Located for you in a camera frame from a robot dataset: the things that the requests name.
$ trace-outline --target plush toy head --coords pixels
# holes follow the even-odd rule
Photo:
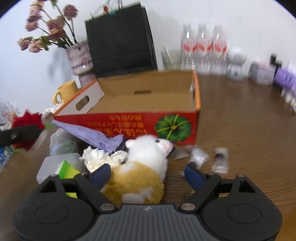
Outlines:
[[[152,135],[143,135],[135,140],[126,141],[129,149],[126,162],[138,161],[154,169],[162,180],[167,169],[167,156],[173,150],[172,142]]]

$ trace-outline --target bottle label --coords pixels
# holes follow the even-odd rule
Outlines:
[[[214,41],[214,52],[224,53],[227,49],[227,42],[223,40]]]
[[[212,51],[213,43],[210,39],[199,39],[197,41],[197,49],[201,52]]]
[[[194,52],[197,50],[197,43],[193,39],[183,40],[183,49],[185,51]]]

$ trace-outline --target plush toy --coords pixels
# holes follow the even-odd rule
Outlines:
[[[144,135],[126,141],[126,147],[126,163],[111,169],[111,178],[101,192],[118,207],[122,203],[158,204],[173,144]]]

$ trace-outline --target clear bottle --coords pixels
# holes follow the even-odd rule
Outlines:
[[[190,24],[183,25],[181,53],[182,67],[185,69],[195,69],[197,43]]]
[[[211,53],[212,53],[212,39],[206,30],[205,24],[198,25],[197,31],[197,57],[196,57],[196,71],[201,75],[208,75],[211,73]]]
[[[214,25],[213,31],[213,52],[211,56],[212,73],[216,75],[225,75],[227,61],[227,41],[222,32],[221,25]]]

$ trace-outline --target vase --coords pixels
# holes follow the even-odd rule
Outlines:
[[[78,75],[81,87],[96,79],[87,40],[66,48],[68,59],[74,75]]]

